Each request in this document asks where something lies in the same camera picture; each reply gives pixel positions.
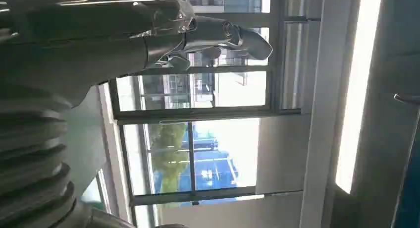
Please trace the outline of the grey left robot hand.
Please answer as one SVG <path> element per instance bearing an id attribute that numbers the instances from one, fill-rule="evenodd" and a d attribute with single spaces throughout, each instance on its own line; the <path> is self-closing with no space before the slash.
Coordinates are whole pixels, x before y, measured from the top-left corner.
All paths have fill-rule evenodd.
<path id="1" fill-rule="evenodd" d="M 0 0 L 0 111 L 68 110 L 94 85 L 225 48 L 267 59 L 271 45 L 185 0 Z"/>

